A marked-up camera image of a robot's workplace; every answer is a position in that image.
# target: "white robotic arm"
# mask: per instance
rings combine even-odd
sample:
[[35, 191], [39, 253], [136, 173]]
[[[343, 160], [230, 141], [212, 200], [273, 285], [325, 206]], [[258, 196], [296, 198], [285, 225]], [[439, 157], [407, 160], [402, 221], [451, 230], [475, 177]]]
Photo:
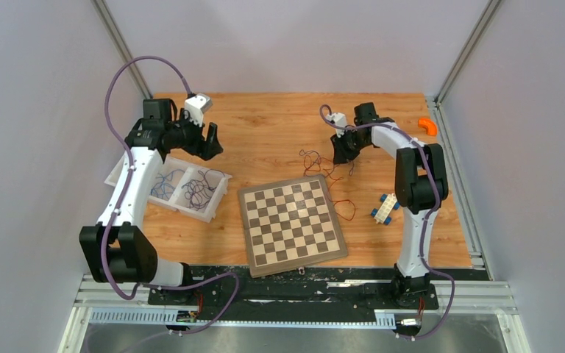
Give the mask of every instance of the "white robotic arm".
[[[429, 178], [427, 175], [419, 175], [419, 169], [423, 166], [419, 149], [426, 154], [440, 199], [444, 200], [448, 186], [442, 148], [436, 143], [427, 145], [411, 139], [392, 119], [380, 118], [372, 103], [361, 104], [354, 111], [357, 127], [353, 129], [346, 128], [349, 125], [342, 113], [330, 113], [325, 117], [338, 127], [337, 133], [330, 138], [335, 150], [333, 160], [336, 164], [354, 160], [362, 148], [371, 145], [384, 149], [396, 160], [395, 194], [403, 206], [404, 237], [399, 259], [395, 264], [397, 275], [393, 282], [394, 291], [397, 292], [396, 296], [424, 292], [430, 285], [430, 278], [429, 271], [422, 262], [422, 254], [427, 262], [437, 212], [432, 212], [436, 198]], [[425, 233], [424, 219], [427, 219]]]
[[[108, 243], [115, 240], [120, 243], [120, 248], [105, 249], [107, 264], [116, 282], [184, 284], [187, 265], [158, 257], [141, 232], [143, 215], [155, 177], [172, 149], [183, 149], [203, 160], [222, 153], [215, 124], [210, 124], [206, 138], [202, 136], [204, 113], [211, 104], [210, 98], [204, 94], [192, 95], [185, 100], [185, 107], [179, 113], [170, 99], [143, 101], [144, 118], [138, 120], [125, 138], [133, 165], [129, 164], [129, 152], [125, 152], [122, 171], [107, 207], [95, 226], [83, 227], [79, 234], [90, 272], [97, 282], [107, 281], [100, 246], [102, 236], [109, 232]], [[126, 190], [124, 198], [120, 208], [116, 209], [123, 190]]]

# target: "wire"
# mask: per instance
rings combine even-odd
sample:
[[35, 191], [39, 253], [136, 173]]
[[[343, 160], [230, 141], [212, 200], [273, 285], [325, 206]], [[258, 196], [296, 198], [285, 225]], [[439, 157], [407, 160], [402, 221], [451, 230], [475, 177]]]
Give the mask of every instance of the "wire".
[[[313, 154], [316, 155], [315, 160], [311, 157], [311, 155], [313, 155]], [[336, 165], [332, 160], [329, 160], [329, 159], [327, 159], [327, 158], [323, 158], [323, 157], [319, 154], [319, 152], [315, 151], [314, 149], [311, 149], [311, 150], [308, 150], [308, 151], [305, 151], [304, 149], [301, 149], [300, 152], [299, 152], [299, 155], [300, 155], [300, 156], [304, 156], [304, 161], [303, 161], [303, 163], [304, 163], [304, 173], [303, 173], [303, 175], [304, 175], [305, 177], [311, 177], [311, 175], [308, 175], [308, 173], [307, 173], [307, 172], [309, 172], [309, 171], [315, 171], [315, 172], [317, 172], [318, 174], [320, 174], [320, 173], [321, 173], [321, 170], [322, 170], [321, 162], [324, 161], [324, 160], [325, 160], [326, 162], [329, 162], [329, 163], [332, 163], [332, 164], [333, 164], [333, 167], [332, 167], [332, 169], [330, 169], [330, 171], [329, 171], [328, 169], [326, 169], [325, 167], [323, 168], [324, 171], [326, 171], [326, 175], [324, 175], [324, 176], [325, 176], [326, 178], [330, 178], [330, 179], [333, 181], [330, 185], [327, 186], [328, 194], [326, 195], [326, 197], [328, 198], [328, 200], [329, 200], [330, 202], [333, 203], [333, 206], [336, 206], [336, 205], [337, 205], [338, 203], [340, 203], [340, 202], [347, 202], [347, 204], [351, 204], [352, 207], [353, 207], [352, 217], [347, 218], [347, 217], [344, 217], [344, 216], [343, 216], [342, 214], [340, 214], [339, 212], [336, 212], [336, 213], [337, 213], [337, 215], [339, 215], [339, 217], [343, 218], [343, 219], [346, 220], [346, 221], [351, 221], [352, 219], [354, 219], [354, 216], [356, 215], [356, 205], [354, 204], [354, 202], [352, 202], [352, 200], [350, 200], [350, 199], [345, 199], [345, 200], [332, 200], [332, 198], [330, 197], [330, 189], [332, 188], [332, 186], [333, 186], [336, 182], [338, 182], [339, 180], [343, 180], [343, 177], [339, 177], [339, 178], [334, 178], [334, 177], [332, 177], [332, 174], [333, 174], [333, 172], [335, 171], [335, 169], [337, 168], [337, 165]], [[348, 175], [351, 176], [353, 173], [354, 173], [354, 162], [352, 162], [352, 167], [350, 168], [350, 170], [349, 170], [349, 172], [348, 172]]]
[[438, 194], [438, 188], [436, 187], [436, 183], [434, 182], [434, 178], [432, 177], [432, 171], [430, 170], [430, 166], [427, 164], [427, 156], [426, 156], [425, 152], [423, 151], [423, 147], [422, 147], [421, 144], [419, 144], [419, 142], [417, 142], [415, 139], [413, 139], [404, 130], [400, 129], [399, 127], [395, 127], [393, 125], [386, 124], [386, 123], [369, 123], [369, 124], [363, 124], [363, 125], [359, 125], [359, 126], [346, 126], [346, 127], [336, 126], [335, 124], [328, 121], [328, 119], [324, 115], [324, 108], [328, 109], [328, 114], [333, 113], [333, 110], [330, 109], [330, 106], [328, 104], [323, 104], [322, 106], [319, 107], [319, 115], [321, 116], [321, 119], [323, 119], [326, 124], [334, 127], [335, 129], [352, 131], [352, 130], [356, 130], [356, 129], [364, 129], [366, 127], [381, 126], [381, 127], [385, 127], [386, 129], [390, 129], [392, 131], [397, 132], [398, 134], [403, 136], [406, 140], [408, 140], [408, 142], [410, 142], [413, 146], [415, 146], [419, 150], [419, 154], [422, 157], [421, 161], [423, 163], [423, 168], [426, 171], [427, 178], [430, 180], [430, 186], [432, 187], [432, 192], [434, 193], [434, 206], [430, 209], [430, 212], [426, 213], [425, 217], [423, 218], [423, 224], [422, 224], [422, 229], [421, 229], [421, 239], [419, 241], [419, 256], [421, 257], [421, 262], [422, 262], [423, 266], [431, 274], [435, 274], [437, 276], [446, 278], [452, 284], [452, 290], [451, 290], [451, 294], [449, 295], [449, 301], [447, 302], [447, 306], [445, 307], [445, 312], [444, 312], [443, 316], [441, 317], [441, 320], [438, 322], [438, 324], [436, 324], [436, 326], [434, 326], [429, 332], [426, 332], [423, 335], [418, 335], [418, 336], [414, 336], [414, 337], [402, 335], [402, 337], [410, 339], [410, 340], [421, 340], [423, 338], [428, 338], [431, 335], [433, 335], [434, 333], [436, 333], [436, 331], [438, 331], [438, 329], [440, 329], [443, 326], [443, 324], [445, 323], [445, 320], [447, 319], [447, 316], [449, 315], [449, 310], [451, 310], [452, 304], [454, 302], [454, 296], [455, 296], [455, 292], [456, 292], [456, 283], [455, 283], [454, 278], [451, 277], [449, 274], [446, 274], [444, 272], [441, 272], [441, 271], [435, 270], [434, 268], [431, 268], [430, 265], [428, 265], [427, 261], [425, 260], [425, 254], [424, 254], [424, 251], [423, 251], [423, 243], [424, 243], [424, 240], [425, 240], [425, 233], [426, 233], [426, 229], [427, 229], [427, 221], [430, 218], [430, 215], [432, 215], [434, 212], [436, 212], [436, 210], [438, 210], [438, 208], [441, 206], [441, 198]]
[[210, 171], [221, 173], [222, 176], [226, 175], [224, 172], [217, 171], [215, 169], [207, 169], [206, 172], [198, 170], [198, 174], [202, 177], [201, 180], [192, 179], [181, 186], [181, 189], [185, 189], [185, 198], [189, 200], [189, 208], [200, 211], [209, 205], [209, 202], [213, 197], [213, 193], [217, 188], [217, 186], [211, 186], [207, 180], [207, 174]]
[[178, 171], [180, 171], [181, 173], [185, 173], [185, 171], [182, 169], [174, 169], [173, 171], [168, 173], [168, 175], [165, 176], [161, 173], [157, 174], [156, 179], [161, 179], [161, 181], [156, 182], [152, 186], [152, 188], [150, 189], [150, 194], [159, 199], [168, 201], [175, 189], [175, 187], [169, 182], [171, 182], [172, 179], [174, 178], [174, 173]]
[[[189, 88], [189, 85], [187, 83], [187, 80], [181, 74], [181, 72], [179, 71], [179, 69], [176, 66], [174, 66], [172, 63], [170, 63], [168, 60], [163, 59], [162, 57], [143, 56], [143, 57], [136, 57], [136, 58], [130, 60], [129, 62], [125, 63], [124, 65], [122, 65], [122, 67], [120, 67], [120, 69], [116, 72], [116, 74], [112, 78], [111, 83], [109, 85], [109, 88], [107, 89], [107, 94], [105, 95], [105, 101], [104, 101], [105, 121], [107, 122], [107, 127], [111, 131], [112, 135], [116, 138], [116, 140], [118, 140], [118, 142], [120, 142], [125, 153], [127, 153], [127, 157], [128, 157], [128, 160], [129, 160], [129, 170], [127, 172], [127, 178], [124, 182], [124, 186], [122, 188], [122, 191], [120, 192], [120, 194], [118, 195], [118, 199], [116, 200], [115, 208], [114, 208], [114, 210], [113, 210], [113, 212], [110, 216], [109, 221], [105, 225], [105, 229], [103, 231], [103, 236], [102, 236], [102, 239], [101, 239], [101, 264], [102, 264], [102, 268], [103, 268], [103, 273], [104, 273], [105, 277], [107, 278], [107, 281], [109, 282], [111, 288], [113, 288], [113, 290], [122, 299], [125, 299], [125, 300], [131, 300], [131, 299], [135, 298], [135, 294], [137, 293], [137, 289], [140, 286], [140, 283], [135, 283], [135, 285], [133, 286], [131, 294], [126, 294], [125, 292], [122, 291], [122, 289], [120, 289], [118, 287], [118, 284], [114, 280], [113, 275], [111, 274], [111, 270], [109, 269], [109, 263], [107, 262], [107, 242], [108, 242], [108, 239], [109, 239], [110, 229], [113, 226], [114, 222], [116, 221], [116, 216], [120, 213], [120, 206], [122, 205], [122, 201], [124, 200], [124, 197], [127, 194], [127, 190], [129, 189], [129, 185], [131, 184], [131, 179], [133, 177], [133, 171], [135, 170], [135, 164], [133, 162], [133, 153], [131, 152], [131, 149], [129, 148], [127, 143], [124, 141], [124, 139], [122, 139], [122, 137], [118, 134], [116, 129], [113, 127], [113, 124], [111, 123], [111, 117], [110, 117], [110, 114], [109, 114], [109, 101], [110, 101], [110, 97], [111, 97], [111, 93], [113, 91], [113, 88], [116, 85], [116, 81], [118, 81], [118, 78], [120, 77], [120, 75], [129, 66], [131, 66], [133, 63], [136, 63], [137, 61], [141, 61], [141, 60], [161, 61], [162, 63], [165, 63], [166, 65], [170, 66], [174, 70], [174, 72], [176, 72], [179, 75], [183, 85], [185, 86], [185, 90], [187, 91], [188, 96], [190, 96], [192, 94], [192, 92]], [[203, 329], [207, 329], [209, 326], [211, 326], [213, 323], [215, 323], [224, 314], [224, 312], [228, 309], [228, 307], [230, 306], [230, 303], [233, 301], [233, 299], [235, 298], [235, 295], [237, 294], [237, 292], [239, 290], [239, 277], [237, 276], [237, 274], [234, 274], [232, 272], [227, 272], [227, 273], [220, 274], [218, 276], [206, 279], [206, 280], [201, 281], [199, 283], [196, 283], [195, 285], [189, 285], [189, 286], [185, 286], [185, 287], [180, 287], [180, 286], [179, 287], [171, 287], [171, 286], [170, 287], [168, 287], [168, 286], [163, 287], [163, 289], [166, 289], [166, 290], [191, 290], [191, 289], [198, 288], [200, 286], [206, 285], [207, 283], [211, 283], [213, 281], [216, 281], [218, 279], [228, 277], [228, 276], [235, 278], [235, 290], [232, 292], [232, 295], [230, 296], [228, 302], [224, 305], [224, 307], [218, 313], [218, 315], [216, 315], [216, 317], [213, 318], [213, 320], [207, 322], [205, 325], [203, 325], [202, 327], [199, 327], [198, 329], [190, 331], [189, 332], [190, 334], [201, 332]]]

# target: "wooden board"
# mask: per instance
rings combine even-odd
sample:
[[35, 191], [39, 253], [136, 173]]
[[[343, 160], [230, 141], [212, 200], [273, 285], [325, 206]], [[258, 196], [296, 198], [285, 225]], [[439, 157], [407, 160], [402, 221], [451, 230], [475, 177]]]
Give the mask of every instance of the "wooden board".
[[[182, 106], [184, 93], [157, 94]], [[204, 162], [184, 151], [172, 157], [218, 169], [231, 174], [228, 194], [222, 199], [217, 216], [207, 224], [162, 207], [148, 204], [143, 230], [160, 256], [190, 264], [246, 265], [244, 229], [239, 211], [238, 190], [254, 185], [294, 179], [302, 176], [303, 157], [299, 150], [314, 149], [332, 158], [328, 127], [318, 115], [321, 104], [354, 118], [354, 106], [373, 101], [380, 116], [390, 116], [410, 135], [428, 143], [417, 120], [428, 117], [421, 94], [367, 93], [212, 93], [213, 107], [207, 122], [218, 124], [218, 138], [224, 153]], [[401, 211], [393, 211], [393, 221], [385, 226], [370, 216], [381, 205], [383, 193], [394, 192], [395, 162], [382, 149], [365, 148], [349, 168], [337, 168], [334, 177], [344, 177], [331, 188], [333, 199], [351, 199], [356, 207], [352, 221], [339, 218], [349, 255], [322, 263], [330, 266], [386, 266], [397, 261], [402, 245], [404, 220]], [[343, 216], [351, 207], [336, 205]], [[470, 267], [463, 231], [453, 197], [438, 212], [430, 245], [430, 264], [437, 267]]]

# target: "red wire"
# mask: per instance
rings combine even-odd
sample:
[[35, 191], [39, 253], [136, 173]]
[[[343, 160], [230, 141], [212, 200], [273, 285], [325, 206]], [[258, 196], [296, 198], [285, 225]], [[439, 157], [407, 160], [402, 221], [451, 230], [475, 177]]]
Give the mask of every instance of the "red wire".
[[[326, 174], [324, 175], [327, 179], [331, 179], [333, 182], [327, 186], [327, 190], [328, 190], [328, 194], [327, 194], [327, 198], [330, 200], [330, 202], [333, 203], [333, 206], [336, 207], [336, 205], [340, 202], [347, 202], [348, 204], [351, 204], [353, 207], [353, 211], [352, 211], [352, 217], [347, 218], [344, 217], [342, 214], [340, 214], [338, 211], [336, 211], [337, 215], [341, 218], [343, 218], [346, 221], [351, 221], [352, 219], [354, 219], [354, 216], [356, 215], [356, 205], [354, 204], [354, 202], [352, 202], [352, 200], [350, 199], [344, 199], [344, 200], [332, 200], [330, 198], [330, 189], [331, 187], [338, 182], [339, 180], [343, 180], [343, 177], [339, 177], [339, 178], [334, 178], [333, 177], [333, 173], [335, 171], [335, 169], [337, 168], [337, 165], [332, 161], [329, 160], [327, 158], [323, 158], [317, 151], [305, 151], [304, 149], [300, 150], [299, 153], [301, 156], [304, 156], [304, 160], [302, 161], [302, 164], [304, 165], [304, 176], [305, 177], [311, 177], [307, 174], [307, 172], [309, 171], [314, 171], [316, 173], [321, 173], [322, 167], [321, 167], [321, 162], [322, 161], [326, 161], [328, 163], [332, 163], [333, 167], [331, 169], [327, 169], [327, 168], [323, 168], [324, 172], [326, 172]], [[313, 160], [313, 158], [311, 157], [312, 154], [316, 154], [317, 158], [315, 158], [315, 160]], [[352, 168], [350, 169], [350, 172], [348, 173], [349, 175], [352, 175], [352, 172], [354, 171], [354, 164], [352, 164]]]

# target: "gray wall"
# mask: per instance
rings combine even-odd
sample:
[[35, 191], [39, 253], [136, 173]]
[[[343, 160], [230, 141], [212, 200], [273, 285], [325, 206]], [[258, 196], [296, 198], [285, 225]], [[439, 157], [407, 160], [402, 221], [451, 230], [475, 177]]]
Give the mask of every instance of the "gray wall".
[[[102, 114], [120, 64], [89, 1], [0, 1], [0, 352], [57, 349], [120, 155]], [[118, 85], [126, 132], [141, 99]]]
[[565, 3], [504, 1], [444, 108], [532, 349], [565, 352]]
[[[107, 0], [134, 56], [207, 92], [437, 93], [486, 0]], [[174, 78], [142, 64], [153, 91]]]

